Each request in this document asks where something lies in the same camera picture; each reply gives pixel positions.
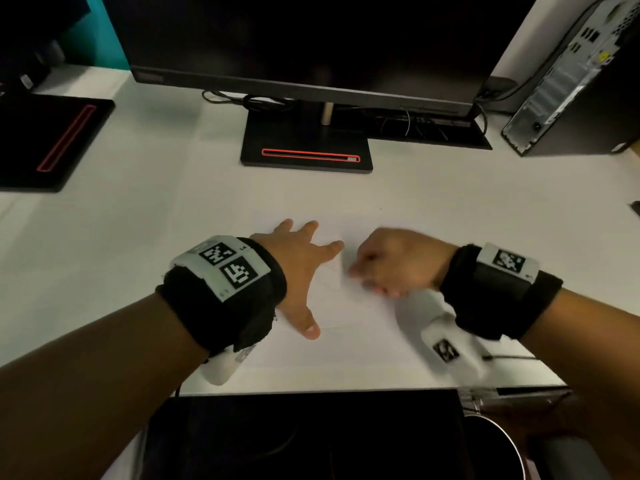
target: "wall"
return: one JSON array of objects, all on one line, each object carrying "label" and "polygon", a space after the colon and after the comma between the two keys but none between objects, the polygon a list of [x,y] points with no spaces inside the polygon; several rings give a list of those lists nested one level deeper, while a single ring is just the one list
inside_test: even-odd
[{"label": "wall", "polygon": [[[102,1],[87,1],[92,13],[76,24],[63,40],[69,60],[102,67],[128,68]],[[517,81],[526,79],[593,1],[536,1],[493,74]]]}]

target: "ventilation grille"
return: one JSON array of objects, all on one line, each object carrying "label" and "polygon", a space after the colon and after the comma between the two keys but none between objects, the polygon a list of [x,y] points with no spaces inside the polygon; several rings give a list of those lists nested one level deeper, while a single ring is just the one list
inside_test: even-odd
[{"label": "ventilation grille", "polygon": [[629,13],[625,17],[622,22],[616,27],[616,29],[611,33],[612,35],[618,36],[622,31],[626,30],[631,22],[634,21],[635,17],[640,13],[640,2],[636,3],[636,5],[629,10]]}]

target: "forearm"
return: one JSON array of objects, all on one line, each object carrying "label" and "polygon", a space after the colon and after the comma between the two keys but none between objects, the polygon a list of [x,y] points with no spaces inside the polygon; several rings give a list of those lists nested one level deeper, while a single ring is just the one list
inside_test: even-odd
[{"label": "forearm", "polygon": [[153,294],[5,365],[0,477],[99,478],[208,354]]},{"label": "forearm", "polygon": [[640,318],[562,290],[521,342],[578,393],[640,424]]}]

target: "open hand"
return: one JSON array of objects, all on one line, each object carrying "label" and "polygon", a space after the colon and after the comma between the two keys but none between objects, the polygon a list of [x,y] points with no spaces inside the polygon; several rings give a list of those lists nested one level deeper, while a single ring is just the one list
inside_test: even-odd
[{"label": "open hand", "polygon": [[412,230],[378,228],[358,248],[349,274],[391,298],[413,290],[437,290],[457,249]]},{"label": "open hand", "polygon": [[276,259],[287,279],[287,295],[277,309],[302,335],[310,340],[320,336],[311,310],[307,307],[307,295],[311,279],[322,263],[329,262],[344,248],[342,241],[326,246],[311,244],[318,223],[311,221],[300,230],[292,232],[293,221],[284,220],[270,234],[253,234],[251,239],[260,243]]}]

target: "qr code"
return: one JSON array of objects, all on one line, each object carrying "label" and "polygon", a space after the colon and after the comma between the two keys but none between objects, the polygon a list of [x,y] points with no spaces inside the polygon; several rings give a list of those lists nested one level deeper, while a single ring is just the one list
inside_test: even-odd
[{"label": "qr code", "polygon": [[220,271],[222,271],[227,281],[229,281],[235,289],[244,286],[258,277],[258,273],[255,272],[242,256],[224,266],[220,266]]},{"label": "qr code", "polygon": [[449,363],[452,360],[460,357],[459,352],[451,345],[451,342],[447,339],[442,339],[436,345],[433,346],[433,350],[436,351],[436,354],[440,356],[440,358],[445,362]]},{"label": "qr code", "polygon": [[508,251],[499,250],[493,259],[493,264],[513,271],[514,273],[519,273],[522,271],[522,266],[524,265],[524,257]]},{"label": "qr code", "polygon": [[228,245],[219,242],[215,246],[212,246],[209,249],[206,249],[198,254],[200,254],[200,256],[209,261],[211,264],[215,265],[227,258],[230,258],[231,256],[234,256],[236,252]]}]

